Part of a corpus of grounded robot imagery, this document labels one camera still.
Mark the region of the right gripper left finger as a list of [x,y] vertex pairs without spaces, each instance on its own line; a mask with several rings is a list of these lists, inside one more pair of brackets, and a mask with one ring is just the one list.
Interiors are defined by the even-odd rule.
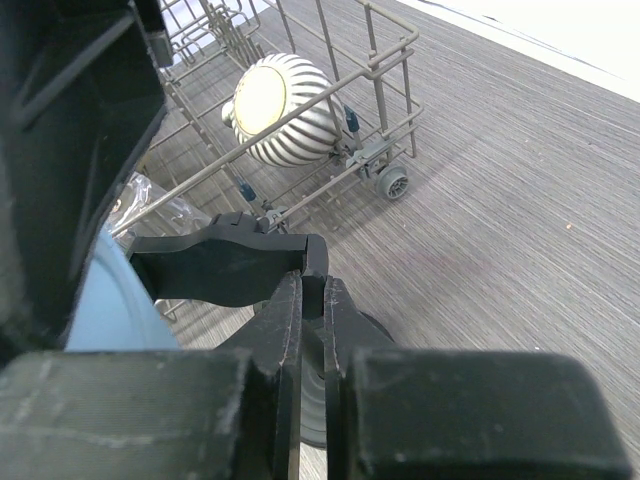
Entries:
[[30,352],[1,373],[5,479],[295,479],[302,281],[213,350]]

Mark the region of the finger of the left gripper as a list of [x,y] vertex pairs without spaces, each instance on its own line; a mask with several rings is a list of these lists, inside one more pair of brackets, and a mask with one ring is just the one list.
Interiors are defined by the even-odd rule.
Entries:
[[65,342],[95,239],[166,112],[155,1],[1,5],[1,346]]

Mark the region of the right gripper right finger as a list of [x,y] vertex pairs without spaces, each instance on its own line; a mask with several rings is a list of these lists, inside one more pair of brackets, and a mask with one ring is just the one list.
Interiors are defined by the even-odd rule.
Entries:
[[407,349],[324,293],[332,479],[629,479],[588,369],[556,353]]

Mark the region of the black phone stand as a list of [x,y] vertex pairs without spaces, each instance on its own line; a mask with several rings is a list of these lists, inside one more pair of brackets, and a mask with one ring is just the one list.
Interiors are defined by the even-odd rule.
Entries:
[[188,235],[139,238],[129,260],[153,299],[257,307],[221,350],[242,359],[232,410],[273,445],[332,448],[378,429],[366,358],[393,340],[331,276],[322,237],[225,214]]

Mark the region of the phone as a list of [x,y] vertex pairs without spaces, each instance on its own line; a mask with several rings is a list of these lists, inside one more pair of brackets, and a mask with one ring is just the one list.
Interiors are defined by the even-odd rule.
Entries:
[[168,323],[107,228],[102,228],[65,349],[75,352],[178,350]]

